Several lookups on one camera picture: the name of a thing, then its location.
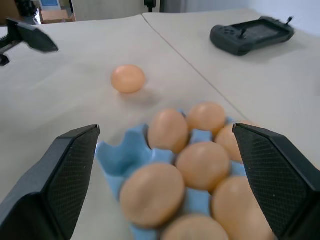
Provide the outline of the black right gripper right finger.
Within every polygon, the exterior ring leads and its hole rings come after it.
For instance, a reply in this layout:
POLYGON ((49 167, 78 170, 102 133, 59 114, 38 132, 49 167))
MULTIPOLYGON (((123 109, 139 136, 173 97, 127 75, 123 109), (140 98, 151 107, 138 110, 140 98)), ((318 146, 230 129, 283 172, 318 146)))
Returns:
POLYGON ((320 238, 320 171, 284 135, 232 127, 251 190, 279 240, 320 238))

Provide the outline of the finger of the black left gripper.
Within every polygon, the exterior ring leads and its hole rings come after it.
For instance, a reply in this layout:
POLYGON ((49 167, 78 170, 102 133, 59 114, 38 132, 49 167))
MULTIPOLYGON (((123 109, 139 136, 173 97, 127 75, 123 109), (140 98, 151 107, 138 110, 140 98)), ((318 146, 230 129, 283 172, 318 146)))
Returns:
POLYGON ((59 50, 58 46, 47 34, 33 25, 13 18, 7 18, 6 24, 7 35, 10 35, 15 40, 20 40, 20 43, 27 44, 31 49, 42 53, 57 52, 59 50))

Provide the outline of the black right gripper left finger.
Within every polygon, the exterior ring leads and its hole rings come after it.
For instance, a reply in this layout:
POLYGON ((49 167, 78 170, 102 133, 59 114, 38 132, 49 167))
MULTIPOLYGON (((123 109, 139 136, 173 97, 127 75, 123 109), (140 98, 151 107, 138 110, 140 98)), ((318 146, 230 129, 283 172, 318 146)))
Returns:
POLYGON ((2 240, 69 240, 90 184, 100 127, 57 137, 0 204, 2 240))

